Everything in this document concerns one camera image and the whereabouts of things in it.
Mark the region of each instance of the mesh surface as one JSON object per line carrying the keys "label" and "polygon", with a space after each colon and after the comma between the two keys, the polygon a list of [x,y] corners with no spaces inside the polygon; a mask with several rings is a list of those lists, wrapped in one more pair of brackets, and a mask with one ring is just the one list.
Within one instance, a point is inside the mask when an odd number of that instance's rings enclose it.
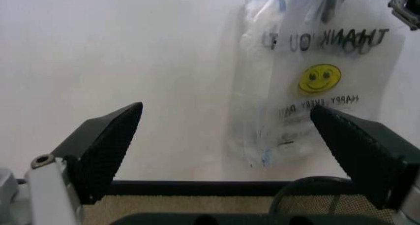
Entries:
{"label": "mesh surface", "polygon": [[291,215],[362,215],[392,224],[390,209],[376,209],[363,195],[286,196],[278,206],[282,214]]}

